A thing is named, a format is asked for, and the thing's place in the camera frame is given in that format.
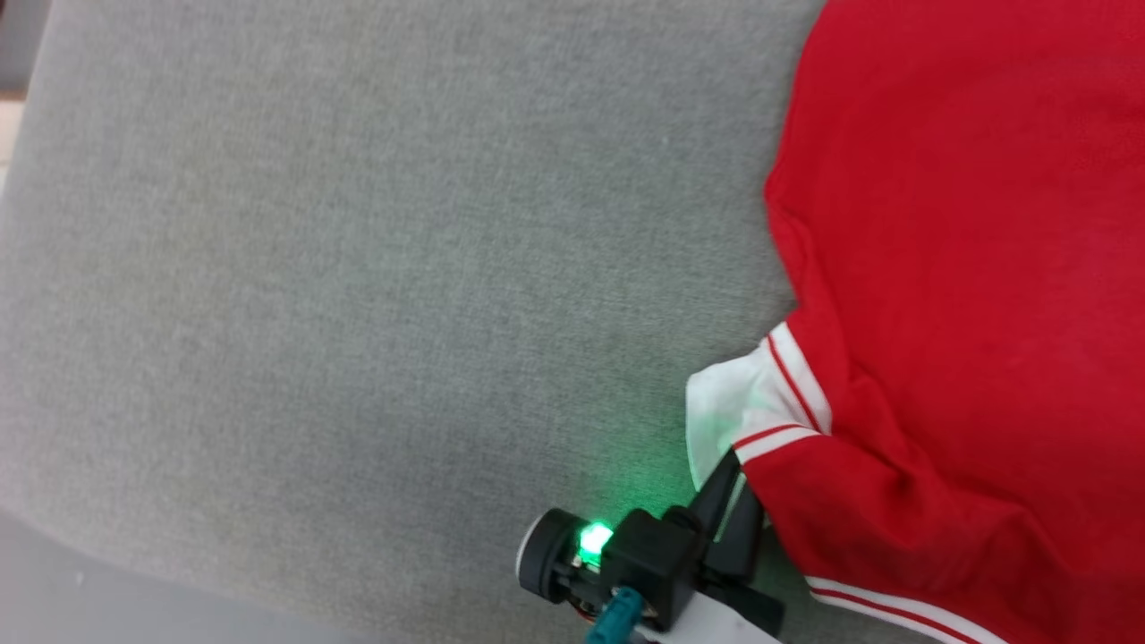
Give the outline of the left gripper, green light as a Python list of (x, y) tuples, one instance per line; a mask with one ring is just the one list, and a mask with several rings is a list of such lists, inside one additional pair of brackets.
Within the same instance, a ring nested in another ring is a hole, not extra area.
[(592, 639), (775, 639), (785, 607), (751, 586), (766, 516), (749, 487), (716, 539), (740, 474), (728, 449), (690, 509), (637, 509), (613, 529), (548, 510), (521, 542), (518, 581), (589, 620)]

